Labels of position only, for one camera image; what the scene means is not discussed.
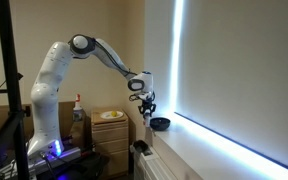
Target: light strip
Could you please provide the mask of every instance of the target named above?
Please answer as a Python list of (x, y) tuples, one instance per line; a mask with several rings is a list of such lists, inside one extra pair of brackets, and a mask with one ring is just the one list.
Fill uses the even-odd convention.
[(180, 50), (180, 40), (182, 31), (182, 16), (184, 0), (175, 1), (175, 12), (173, 21), (173, 46), (172, 46), (172, 61), (171, 61), (171, 80), (170, 80), (170, 110), (174, 112), (175, 103), (177, 100), (178, 86), (178, 58)]
[(217, 135), (194, 122), (188, 121), (177, 114), (173, 114), (172, 121), (173, 120), (181, 124), (191, 135), (203, 139), (209, 145), (248, 167), (257, 170), (259, 173), (265, 174), (272, 179), (288, 179), (288, 169)]
[[(178, 88), (178, 62), (182, 30), (183, 2), (184, 0), (175, 1), (175, 12), (173, 21), (173, 46), (171, 61), (171, 81), (170, 81), (170, 111), (174, 112), (177, 101)], [(250, 168), (266, 174), (274, 179), (288, 179), (288, 169), (232, 142), (205, 128), (188, 120), (181, 120), (181, 124), (198, 138), (204, 139), (210, 145), (222, 150), (227, 155), (243, 162)]]

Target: windowsill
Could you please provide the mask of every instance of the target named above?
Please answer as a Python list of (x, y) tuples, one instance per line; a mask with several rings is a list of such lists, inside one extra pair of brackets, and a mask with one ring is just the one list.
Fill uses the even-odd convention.
[(155, 134), (203, 179), (288, 179), (288, 170), (199, 125), (176, 114), (167, 118), (171, 126)]

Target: wooden cabinet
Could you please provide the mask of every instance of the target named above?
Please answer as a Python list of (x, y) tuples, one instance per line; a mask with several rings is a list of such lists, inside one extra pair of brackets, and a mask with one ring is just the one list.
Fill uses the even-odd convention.
[[(101, 115), (120, 111), (121, 117), (105, 119)], [(103, 179), (128, 173), (128, 116), (121, 108), (93, 108), (91, 110), (92, 139), (95, 151), (110, 157), (103, 171)]]

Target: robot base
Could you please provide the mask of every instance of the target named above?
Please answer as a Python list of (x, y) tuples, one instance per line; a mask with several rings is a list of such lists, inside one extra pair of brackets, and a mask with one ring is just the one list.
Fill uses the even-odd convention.
[[(55, 168), (62, 165), (64, 163), (63, 161), (70, 162), (79, 157), (81, 157), (81, 150), (78, 147), (76, 147), (64, 151), (58, 158), (49, 156), (48, 159), (50, 161), (52, 168)], [(37, 175), (48, 170), (49, 169), (47, 167), (45, 160), (40, 160), (36, 164), (29, 166), (30, 179), (34, 180), (36, 179)], [(16, 163), (10, 163), (9, 165), (0, 169), (0, 179), (10, 179), (13, 177), (17, 177)]]

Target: plate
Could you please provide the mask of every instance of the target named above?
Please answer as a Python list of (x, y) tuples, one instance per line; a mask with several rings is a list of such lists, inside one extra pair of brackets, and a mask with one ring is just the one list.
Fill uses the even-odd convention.
[(123, 116), (123, 113), (121, 111), (116, 111), (117, 115), (114, 117), (111, 115), (112, 111), (107, 111), (101, 114), (101, 118), (103, 119), (116, 119), (116, 118), (120, 118)]

